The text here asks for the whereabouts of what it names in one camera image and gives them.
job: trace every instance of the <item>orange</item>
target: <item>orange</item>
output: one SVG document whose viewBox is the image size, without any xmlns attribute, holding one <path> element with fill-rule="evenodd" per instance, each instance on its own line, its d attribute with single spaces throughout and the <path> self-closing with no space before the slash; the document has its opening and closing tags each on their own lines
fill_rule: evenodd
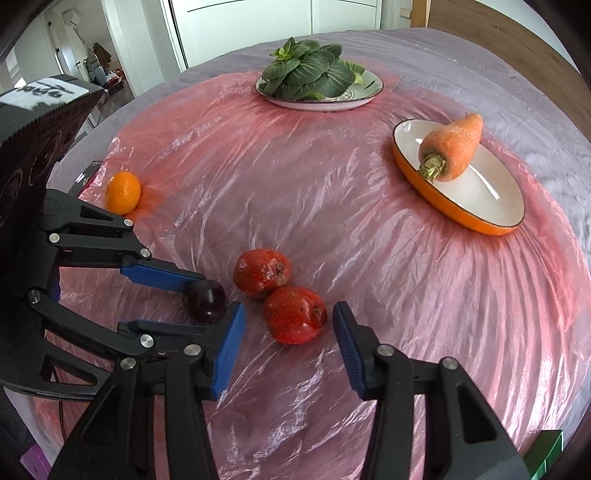
<svg viewBox="0 0 591 480">
<path fill-rule="evenodd" d="M 130 171 L 121 171 L 113 175 L 107 184 L 107 210 L 116 215 L 127 215 L 138 206 L 142 188 L 138 177 Z"/>
</svg>

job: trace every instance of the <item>white label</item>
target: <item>white label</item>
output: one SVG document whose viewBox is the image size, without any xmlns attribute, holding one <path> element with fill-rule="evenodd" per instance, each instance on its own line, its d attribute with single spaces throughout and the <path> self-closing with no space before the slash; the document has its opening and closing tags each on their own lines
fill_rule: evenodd
<svg viewBox="0 0 591 480">
<path fill-rule="evenodd" d="M 63 105 L 81 97 L 88 90 L 58 79 L 41 79 L 0 96 L 0 102 L 33 110 L 39 103 Z"/>
</svg>

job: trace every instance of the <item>orange bowl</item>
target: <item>orange bowl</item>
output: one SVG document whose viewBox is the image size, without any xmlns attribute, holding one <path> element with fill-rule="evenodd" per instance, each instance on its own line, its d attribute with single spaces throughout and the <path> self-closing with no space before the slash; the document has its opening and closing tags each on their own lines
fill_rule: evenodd
<svg viewBox="0 0 591 480">
<path fill-rule="evenodd" d="M 419 175 L 418 148 L 439 126 L 426 120 L 406 120 L 396 126 L 394 159 L 404 176 L 436 210 L 470 230 L 487 235 L 515 230 L 525 215 L 523 195 L 509 170 L 482 145 L 455 180 L 431 184 Z"/>
</svg>

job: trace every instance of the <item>gray tablecloth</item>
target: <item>gray tablecloth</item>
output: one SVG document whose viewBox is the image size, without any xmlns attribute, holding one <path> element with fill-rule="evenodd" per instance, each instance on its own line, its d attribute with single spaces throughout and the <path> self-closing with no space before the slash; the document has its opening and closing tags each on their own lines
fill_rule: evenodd
<svg viewBox="0 0 591 480">
<path fill-rule="evenodd" d="M 348 57 L 380 61 L 400 75 L 404 85 L 425 87 L 454 99 L 467 110 L 480 112 L 486 127 L 530 165 L 538 181 L 564 209 L 589 264 L 591 187 L 587 172 L 591 145 L 528 80 L 489 51 L 436 30 L 351 31 L 317 38 L 325 43 L 343 44 Z M 149 106 L 223 73 L 262 69 L 269 61 L 271 48 L 274 44 L 228 53 L 143 94 L 78 143 L 56 165 L 49 186 L 67 190 L 91 161 L 104 158 L 118 131 Z M 588 381 L 565 422 L 567 435 L 574 432 L 590 398 Z"/>
</svg>

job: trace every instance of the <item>carrot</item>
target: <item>carrot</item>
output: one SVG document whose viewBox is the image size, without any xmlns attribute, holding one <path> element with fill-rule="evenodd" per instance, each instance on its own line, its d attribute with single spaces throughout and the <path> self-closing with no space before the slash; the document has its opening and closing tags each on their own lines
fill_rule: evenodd
<svg viewBox="0 0 591 480">
<path fill-rule="evenodd" d="M 425 180 L 452 181 L 468 168 L 480 143 L 483 121 L 477 113 L 429 132 L 418 149 Z"/>
</svg>

